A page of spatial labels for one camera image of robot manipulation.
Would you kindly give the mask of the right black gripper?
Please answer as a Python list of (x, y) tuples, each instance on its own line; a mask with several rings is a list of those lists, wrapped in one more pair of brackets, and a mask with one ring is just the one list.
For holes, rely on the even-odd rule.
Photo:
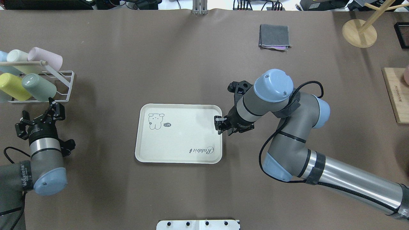
[(252, 86), (251, 83), (243, 80), (240, 82), (233, 81), (228, 86), (228, 91), (234, 94), (234, 106), (224, 117), (214, 116), (214, 124), (218, 134), (228, 131), (228, 135), (233, 133), (244, 133), (254, 129), (254, 123), (248, 122), (239, 116), (237, 111), (238, 101)]

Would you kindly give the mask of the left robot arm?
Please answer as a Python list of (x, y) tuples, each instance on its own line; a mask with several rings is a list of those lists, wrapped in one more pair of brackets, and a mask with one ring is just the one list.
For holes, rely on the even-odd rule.
[(25, 224), (25, 198), (29, 191), (40, 196), (61, 192), (67, 186), (63, 157), (75, 149), (75, 141), (58, 137), (55, 123), (65, 120), (64, 106), (49, 98), (45, 112), (31, 119), (27, 111), (15, 124), (19, 138), (29, 141), (29, 160), (1, 166), (1, 229), (22, 230)]

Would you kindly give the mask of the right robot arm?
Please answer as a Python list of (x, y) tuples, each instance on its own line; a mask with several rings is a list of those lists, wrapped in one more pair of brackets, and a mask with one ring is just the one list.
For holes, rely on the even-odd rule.
[(301, 92), (308, 84), (323, 86), (314, 80), (294, 88), (284, 71), (270, 69), (254, 84), (243, 80), (232, 82), (228, 91), (234, 93), (234, 106), (227, 115), (215, 116), (216, 131), (228, 135), (254, 129), (254, 123), (271, 112), (280, 119), (270, 143), (259, 153), (259, 166), (272, 179), (286, 183), (324, 186), (332, 191), (357, 199), (384, 212), (387, 216), (408, 221), (408, 187), (391, 182), (348, 165), (305, 146), (312, 129), (321, 128), (329, 119), (330, 106), (321, 96)]

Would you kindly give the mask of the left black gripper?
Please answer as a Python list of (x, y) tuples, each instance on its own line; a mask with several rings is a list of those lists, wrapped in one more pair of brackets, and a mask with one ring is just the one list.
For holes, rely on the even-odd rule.
[(28, 111), (22, 111), (22, 118), (15, 124), (16, 134), (23, 140), (36, 141), (42, 138), (58, 138), (55, 123), (66, 119), (65, 107), (61, 103), (50, 102), (45, 112), (31, 120)]

